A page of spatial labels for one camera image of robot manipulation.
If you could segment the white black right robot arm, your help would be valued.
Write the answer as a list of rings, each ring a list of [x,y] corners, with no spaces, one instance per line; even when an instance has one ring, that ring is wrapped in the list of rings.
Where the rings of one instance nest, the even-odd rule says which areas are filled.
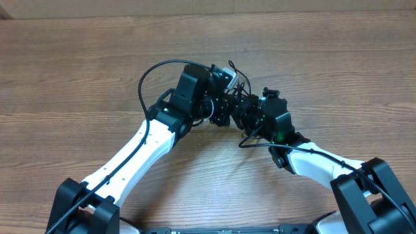
[[[338,211],[314,223],[314,233],[414,233],[415,205],[391,167],[380,158],[347,159],[319,148],[295,131],[287,101],[250,95],[232,117],[248,137],[261,137],[278,168],[330,189]]]

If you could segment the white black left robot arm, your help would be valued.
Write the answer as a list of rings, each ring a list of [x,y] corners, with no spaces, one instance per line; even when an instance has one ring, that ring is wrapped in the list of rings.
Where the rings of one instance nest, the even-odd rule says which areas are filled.
[[[229,124],[226,94],[239,80],[236,70],[184,65],[177,86],[143,108],[139,130],[109,162],[80,183],[67,178],[58,187],[47,233],[140,233],[120,210],[143,175],[204,120]]]

